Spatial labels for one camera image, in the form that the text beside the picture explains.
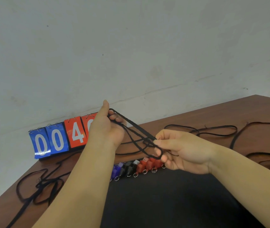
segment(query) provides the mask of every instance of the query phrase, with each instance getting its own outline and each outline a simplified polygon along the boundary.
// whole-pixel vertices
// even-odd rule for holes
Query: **white number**
[[[56,139],[55,139],[55,134],[58,134],[58,136],[59,136],[59,141],[60,141],[60,146],[59,147],[58,147],[57,142],[56,142]],[[55,149],[57,151],[60,151],[60,150],[63,149],[63,146],[64,146],[64,144],[63,144],[63,137],[62,137],[62,134],[61,134],[60,130],[54,129],[52,131],[52,141],[53,141],[54,147],[55,147]]]
[[[40,144],[39,144],[39,138],[41,138],[43,146],[44,146],[44,150],[41,150]],[[45,155],[46,151],[47,151],[47,144],[46,144],[46,140],[45,138],[41,135],[41,134],[37,134],[35,136],[35,142],[36,142],[36,146],[37,146],[37,150],[38,150],[38,154],[39,155]]]
[[[90,131],[90,126],[91,126],[91,123],[93,122],[94,119],[90,119],[88,120],[88,130]]]
[[[80,140],[80,142],[83,143],[83,138],[84,138],[84,135],[80,133],[77,122],[74,122],[73,133],[72,133],[73,141]]]

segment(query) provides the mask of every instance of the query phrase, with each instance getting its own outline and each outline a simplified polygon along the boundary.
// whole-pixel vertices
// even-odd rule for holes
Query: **number 4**
[[[74,122],[73,132],[72,132],[73,141],[80,140],[80,142],[83,143],[83,138],[84,138],[84,135],[80,133],[77,122]]]

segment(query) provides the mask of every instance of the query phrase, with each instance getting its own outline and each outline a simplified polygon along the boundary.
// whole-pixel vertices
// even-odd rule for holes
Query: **black cloth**
[[[158,169],[111,181],[100,227],[264,226],[211,174]]]

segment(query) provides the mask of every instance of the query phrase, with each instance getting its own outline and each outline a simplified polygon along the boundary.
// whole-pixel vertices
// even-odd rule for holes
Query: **left hand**
[[[125,131],[118,124],[111,122],[110,119],[115,119],[124,125],[126,125],[126,121],[113,111],[110,111],[109,108],[109,103],[104,100],[101,109],[90,126],[88,143],[104,141],[107,144],[114,145],[116,149],[121,144]]]

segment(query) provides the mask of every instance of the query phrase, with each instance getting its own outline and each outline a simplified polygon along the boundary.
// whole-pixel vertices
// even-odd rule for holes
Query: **brown table surface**
[[[226,103],[206,107],[180,115],[175,115],[153,122],[144,123],[141,125],[141,127],[150,132],[152,135],[156,135],[161,129],[164,128],[165,125],[168,124],[179,124],[192,126],[195,128],[203,128],[205,126],[211,127],[221,125],[235,125],[240,130],[246,125],[247,122],[254,121],[270,122],[270,98],[253,95],[250,97],[229,101]],[[226,133],[232,130],[217,129],[216,131],[218,133]],[[201,137],[226,147],[229,146],[232,140],[231,137],[223,138],[214,137],[211,135],[202,135]],[[129,141],[129,138],[126,136],[124,141]],[[126,144],[120,145],[117,153],[127,153],[136,150],[137,148],[133,144]],[[234,150],[243,155],[259,151],[270,152],[270,125],[253,125],[249,127],[238,138],[234,146]],[[38,161],[26,173],[24,173],[24,175],[29,172],[40,170],[42,168],[49,168],[49,170],[52,170],[55,168],[55,163],[57,161],[67,157],[68,155],[70,154],[62,154],[43,161]],[[76,154],[64,162],[63,166],[57,172],[55,172],[54,177],[72,170],[79,158],[79,155],[80,154]],[[143,157],[142,153],[129,156],[116,156],[115,163],[120,161],[134,160],[141,157]],[[261,157],[256,157],[254,160],[261,160]],[[41,174],[37,174],[25,180],[21,186],[21,193],[24,196],[28,197],[36,191],[35,184],[37,178],[40,175]],[[22,206],[22,203],[18,200],[15,192],[16,184],[18,181],[19,180],[17,180],[10,188],[8,188],[7,191],[5,191],[0,196],[0,228],[6,227]],[[46,198],[47,195],[49,195],[49,192],[50,188],[46,189],[41,198]],[[46,210],[46,208],[47,203],[38,206],[31,204],[13,227],[32,227]]]

